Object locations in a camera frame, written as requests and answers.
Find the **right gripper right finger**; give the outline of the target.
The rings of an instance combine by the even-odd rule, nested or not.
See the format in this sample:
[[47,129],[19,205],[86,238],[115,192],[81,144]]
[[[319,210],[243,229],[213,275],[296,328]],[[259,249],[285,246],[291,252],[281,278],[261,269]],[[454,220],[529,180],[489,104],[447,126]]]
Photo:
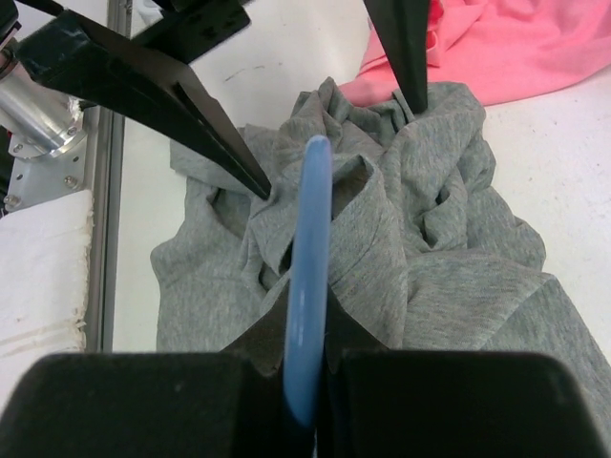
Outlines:
[[608,456],[610,367],[556,292],[472,351],[389,349],[330,298],[325,456]]

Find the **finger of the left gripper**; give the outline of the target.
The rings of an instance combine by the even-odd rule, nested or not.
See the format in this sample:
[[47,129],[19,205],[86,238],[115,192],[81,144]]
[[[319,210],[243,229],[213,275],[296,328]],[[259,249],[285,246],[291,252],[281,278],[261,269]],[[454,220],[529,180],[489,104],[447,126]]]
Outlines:
[[64,10],[23,40],[16,55],[39,85],[166,135],[268,198],[271,184],[265,172],[192,63],[144,48],[133,38]]
[[428,108],[429,0],[365,0],[390,67],[414,114]]

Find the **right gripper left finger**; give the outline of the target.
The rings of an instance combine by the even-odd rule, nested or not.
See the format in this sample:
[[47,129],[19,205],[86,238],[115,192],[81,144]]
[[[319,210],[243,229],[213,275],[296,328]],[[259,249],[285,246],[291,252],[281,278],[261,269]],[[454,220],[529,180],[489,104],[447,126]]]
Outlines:
[[22,377],[5,457],[288,457],[281,408],[286,293],[214,353],[65,353]]

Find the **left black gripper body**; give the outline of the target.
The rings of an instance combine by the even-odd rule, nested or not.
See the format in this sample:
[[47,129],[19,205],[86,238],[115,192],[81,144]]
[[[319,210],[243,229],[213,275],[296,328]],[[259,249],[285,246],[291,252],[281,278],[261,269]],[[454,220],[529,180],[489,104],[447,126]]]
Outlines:
[[154,1],[161,18],[141,31],[133,41],[191,64],[251,21],[244,1]]

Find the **blue wire hanger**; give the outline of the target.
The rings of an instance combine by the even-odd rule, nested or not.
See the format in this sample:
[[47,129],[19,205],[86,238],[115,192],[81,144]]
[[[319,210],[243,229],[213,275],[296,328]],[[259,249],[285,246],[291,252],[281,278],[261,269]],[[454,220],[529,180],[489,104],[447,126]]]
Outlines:
[[284,341],[283,398],[292,421],[314,429],[327,319],[332,200],[330,141],[305,146],[291,252]]

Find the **grey t shirt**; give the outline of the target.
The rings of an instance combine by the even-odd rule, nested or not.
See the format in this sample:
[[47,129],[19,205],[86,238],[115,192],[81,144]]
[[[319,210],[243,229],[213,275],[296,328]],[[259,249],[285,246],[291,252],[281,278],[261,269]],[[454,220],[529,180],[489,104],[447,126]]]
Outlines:
[[241,134],[267,174],[269,199],[176,144],[185,217],[156,247],[157,348],[216,351],[267,312],[288,281],[304,149],[333,149],[329,283],[383,344],[548,354],[576,376],[603,441],[610,366],[558,279],[540,235],[494,189],[485,111],[458,83],[434,83],[414,114],[403,95],[367,108],[332,80],[300,94],[278,129]]

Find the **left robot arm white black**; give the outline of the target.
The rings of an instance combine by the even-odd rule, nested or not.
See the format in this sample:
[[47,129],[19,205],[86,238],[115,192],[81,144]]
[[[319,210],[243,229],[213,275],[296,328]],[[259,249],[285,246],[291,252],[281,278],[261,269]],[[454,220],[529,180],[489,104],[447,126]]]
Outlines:
[[54,1],[23,41],[14,1],[1,5],[1,123],[19,145],[55,156],[77,139],[84,109],[131,118],[212,160],[260,198],[270,183],[192,63],[249,25],[241,1],[163,1],[133,38]]

